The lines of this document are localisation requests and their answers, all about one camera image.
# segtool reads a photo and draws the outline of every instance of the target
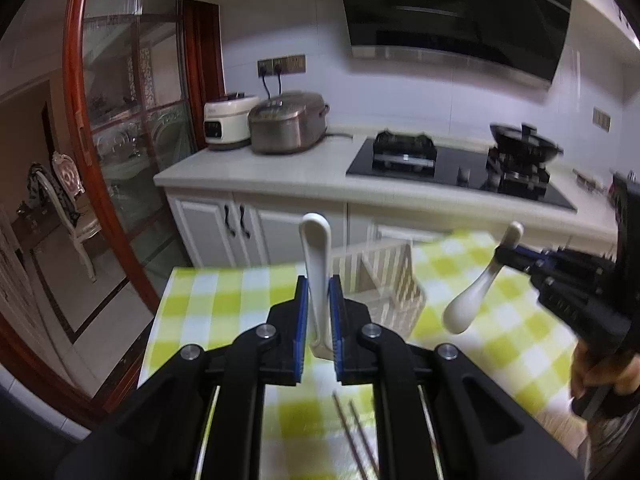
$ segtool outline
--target black cabinet handle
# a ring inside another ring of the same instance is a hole
[[[242,234],[244,235],[244,237],[247,240],[249,240],[251,238],[251,233],[246,230],[246,227],[244,227],[244,206],[243,205],[240,206],[240,229],[242,230]]]
[[[235,238],[236,230],[229,225],[229,206],[228,205],[225,205],[225,226],[226,226],[226,230],[229,231],[229,234],[231,235],[231,237]]]

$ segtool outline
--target gas stove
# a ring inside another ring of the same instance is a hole
[[[496,147],[488,153],[478,153],[435,146],[425,135],[380,132],[375,139],[365,140],[347,175],[464,187],[576,211],[549,182],[549,173],[543,164],[524,166]]]

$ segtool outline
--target chopstick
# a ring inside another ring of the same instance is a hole
[[[358,434],[360,435],[360,439],[364,445],[364,450],[367,452],[367,457],[369,458],[369,464],[371,465],[373,472],[376,475],[376,478],[380,478],[380,470],[378,469],[378,464],[376,463],[376,458],[373,456],[373,451],[369,446],[369,441],[367,440],[367,436],[364,434],[364,429],[360,424],[360,417],[358,416],[358,412],[356,410],[356,406],[351,399],[349,399],[349,409],[351,410],[351,415],[356,421],[356,428],[358,430]]]
[[[340,423],[342,424],[342,429],[344,430],[344,434],[347,437],[347,441],[349,443],[349,448],[351,449],[351,455],[358,466],[358,471],[360,473],[360,478],[362,480],[369,480],[367,478],[367,473],[364,471],[364,466],[362,465],[362,460],[360,460],[360,456],[358,455],[358,449],[356,448],[355,442],[353,441],[353,437],[351,436],[351,431],[347,426],[347,419],[344,416],[344,412],[342,410],[342,405],[340,400],[338,399],[338,395],[333,392],[332,397],[334,398],[335,409],[338,412],[338,418],[340,418]]]

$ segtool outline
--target human hand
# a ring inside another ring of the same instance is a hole
[[[571,396],[579,399],[588,386],[601,384],[613,384],[619,396],[634,393],[640,387],[640,355],[627,351],[600,360],[578,339],[571,363]]]

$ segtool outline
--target metal screw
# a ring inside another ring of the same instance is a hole
[[[185,361],[193,361],[200,355],[202,349],[198,345],[190,344],[180,348],[180,357]]]
[[[362,334],[365,337],[370,337],[373,339],[375,337],[380,337],[380,334],[382,334],[382,329],[380,328],[380,325],[376,325],[375,323],[367,323],[362,327]]]
[[[458,357],[458,349],[451,343],[444,343],[438,346],[438,355],[447,361],[451,361]]]
[[[276,335],[276,327],[270,325],[269,323],[263,323],[255,329],[255,333],[258,337],[261,337],[263,339],[270,339]]]

